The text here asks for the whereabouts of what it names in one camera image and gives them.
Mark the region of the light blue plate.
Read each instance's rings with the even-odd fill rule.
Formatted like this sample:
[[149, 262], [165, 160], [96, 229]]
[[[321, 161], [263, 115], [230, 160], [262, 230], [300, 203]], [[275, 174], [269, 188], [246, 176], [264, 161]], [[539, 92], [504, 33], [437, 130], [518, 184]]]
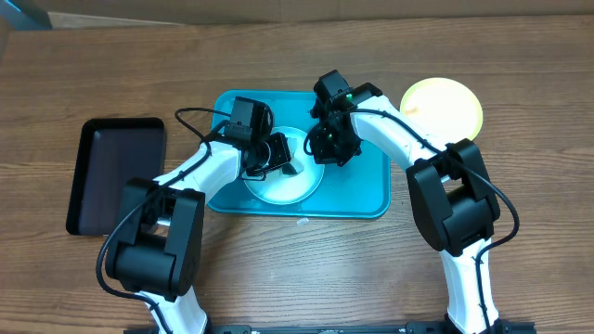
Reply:
[[303, 165], [303, 171], [293, 177], [281, 173], [281, 168], [266, 174], [264, 181], [245, 181], [247, 188], [258, 199], [277, 205], [289, 205], [312, 195], [321, 184], [325, 166], [316, 164], [313, 156], [303, 151], [306, 132], [289, 126], [275, 127], [272, 133], [282, 133], [288, 139], [291, 161]]

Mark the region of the green and yellow sponge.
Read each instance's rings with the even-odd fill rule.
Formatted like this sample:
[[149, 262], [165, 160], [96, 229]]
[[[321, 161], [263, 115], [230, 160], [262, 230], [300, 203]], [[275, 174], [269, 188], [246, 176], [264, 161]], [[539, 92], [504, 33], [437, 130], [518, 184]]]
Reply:
[[303, 165], [297, 160], [288, 162], [281, 167], [281, 173], [283, 175], [287, 175], [288, 177], [296, 176], [300, 174], [302, 171]]

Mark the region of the yellow-green plate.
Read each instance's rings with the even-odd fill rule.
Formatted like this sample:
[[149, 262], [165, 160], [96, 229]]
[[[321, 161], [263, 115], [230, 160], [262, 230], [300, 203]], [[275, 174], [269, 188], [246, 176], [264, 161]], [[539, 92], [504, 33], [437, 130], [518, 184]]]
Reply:
[[401, 99], [400, 111], [447, 143], [475, 139], [484, 120], [482, 105], [473, 91], [442, 77], [410, 86]]

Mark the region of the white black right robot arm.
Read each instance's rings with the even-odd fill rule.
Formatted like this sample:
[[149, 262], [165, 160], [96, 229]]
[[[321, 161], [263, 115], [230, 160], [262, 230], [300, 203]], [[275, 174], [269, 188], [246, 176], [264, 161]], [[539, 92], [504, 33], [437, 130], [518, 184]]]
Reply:
[[496, 193], [472, 141], [446, 144], [400, 114], [371, 83], [319, 79], [311, 115], [318, 121], [303, 146], [318, 164], [343, 166], [367, 141], [407, 175], [415, 225], [440, 253], [452, 332], [502, 333], [493, 302], [488, 247], [500, 216]]

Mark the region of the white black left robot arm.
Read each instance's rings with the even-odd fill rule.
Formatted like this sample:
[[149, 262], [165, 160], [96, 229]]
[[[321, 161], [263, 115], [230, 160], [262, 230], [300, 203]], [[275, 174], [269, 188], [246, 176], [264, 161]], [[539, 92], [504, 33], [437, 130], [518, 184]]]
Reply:
[[245, 173], [275, 171], [291, 160], [286, 136], [232, 143], [219, 135], [175, 170], [123, 189], [119, 220], [97, 256], [101, 288], [143, 302], [158, 333], [204, 333], [208, 316], [193, 289], [200, 265], [204, 210]]

